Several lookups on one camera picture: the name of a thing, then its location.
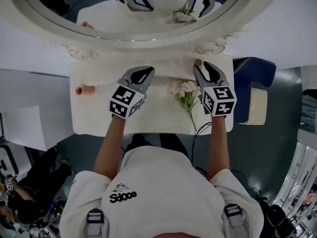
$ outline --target backpack strap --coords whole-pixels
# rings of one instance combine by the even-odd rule
[[[237,204],[228,204],[224,208],[224,234],[226,238],[249,238],[248,218]]]
[[[92,209],[87,214],[87,226],[85,238],[103,238],[103,229],[105,224],[104,213],[100,209]]]

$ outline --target person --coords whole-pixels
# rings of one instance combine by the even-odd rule
[[[57,154],[51,148],[34,163],[25,178],[19,182],[12,180],[13,196],[9,197],[7,206],[0,207],[0,216],[9,223],[32,225],[47,214],[55,195],[72,174],[65,161],[50,172]]]
[[[76,175],[59,224],[61,237],[87,237],[87,214],[97,208],[104,214],[102,237],[221,238],[228,204],[247,213],[249,237],[260,236],[261,208],[229,170],[224,117],[212,118],[207,179],[173,134],[160,135],[162,147],[134,135],[117,172],[125,122],[112,117],[93,172]]]

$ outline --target black buckle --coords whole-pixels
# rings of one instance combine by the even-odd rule
[[[90,224],[90,223],[103,224],[104,223],[104,213],[97,208],[92,209],[87,214],[87,223],[88,224]]]
[[[237,204],[228,204],[224,208],[224,213],[229,218],[229,217],[232,217],[232,216],[236,216],[236,215],[242,214],[242,211],[241,211],[241,208],[240,208],[239,205],[237,205]]]

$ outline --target person in black clothes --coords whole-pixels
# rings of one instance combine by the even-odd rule
[[[14,194],[7,207],[0,207],[0,216],[10,223],[31,225],[47,214],[55,195],[72,174],[71,167],[63,162],[58,170],[50,172],[56,157],[57,152],[51,148],[35,162],[26,178],[12,181]]]

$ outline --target black and white cube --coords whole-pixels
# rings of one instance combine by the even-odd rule
[[[130,88],[116,84],[110,100],[109,110],[116,116],[127,119],[143,104],[145,95]]]
[[[236,102],[236,94],[230,86],[204,87],[203,105],[213,117],[233,113]]]

